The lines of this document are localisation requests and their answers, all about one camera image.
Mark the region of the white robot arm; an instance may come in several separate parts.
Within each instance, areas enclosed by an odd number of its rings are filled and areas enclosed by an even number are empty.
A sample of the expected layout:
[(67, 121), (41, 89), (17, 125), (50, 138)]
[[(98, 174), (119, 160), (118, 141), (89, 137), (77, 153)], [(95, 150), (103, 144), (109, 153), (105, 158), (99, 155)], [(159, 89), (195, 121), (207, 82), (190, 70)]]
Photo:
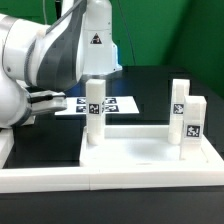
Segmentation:
[(83, 75), (120, 69), (109, 0), (63, 0), (52, 25), (0, 14), (0, 128), (62, 111)]

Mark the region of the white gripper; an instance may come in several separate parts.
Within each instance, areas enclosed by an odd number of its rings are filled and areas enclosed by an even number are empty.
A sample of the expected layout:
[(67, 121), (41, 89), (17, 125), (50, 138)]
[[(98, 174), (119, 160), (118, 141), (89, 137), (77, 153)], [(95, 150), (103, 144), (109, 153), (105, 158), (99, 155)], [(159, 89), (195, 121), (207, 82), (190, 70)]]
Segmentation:
[(30, 104), (32, 116), (67, 109), (67, 99), (63, 92), (39, 91), (31, 93)]

